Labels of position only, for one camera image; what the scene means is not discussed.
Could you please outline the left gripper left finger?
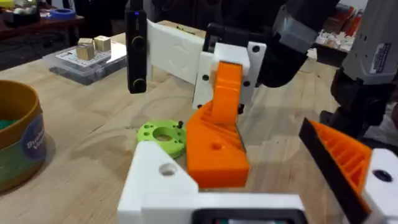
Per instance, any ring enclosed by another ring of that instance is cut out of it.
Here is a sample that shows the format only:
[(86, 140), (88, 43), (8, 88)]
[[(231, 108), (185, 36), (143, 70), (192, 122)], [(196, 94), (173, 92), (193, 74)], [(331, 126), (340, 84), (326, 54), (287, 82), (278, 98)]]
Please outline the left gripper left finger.
[(198, 184), (156, 142), (137, 144), (117, 208), (119, 223), (142, 223), (147, 196), (197, 194)]

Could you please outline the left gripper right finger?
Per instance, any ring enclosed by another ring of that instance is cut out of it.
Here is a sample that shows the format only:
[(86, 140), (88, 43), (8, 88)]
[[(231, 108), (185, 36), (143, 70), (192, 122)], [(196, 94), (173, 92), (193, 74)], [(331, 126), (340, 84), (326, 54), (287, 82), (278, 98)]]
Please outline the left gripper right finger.
[(345, 217), (344, 223), (397, 223), (397, 155), (370, 148), (319, 122), (304, 119), (299, 138)]

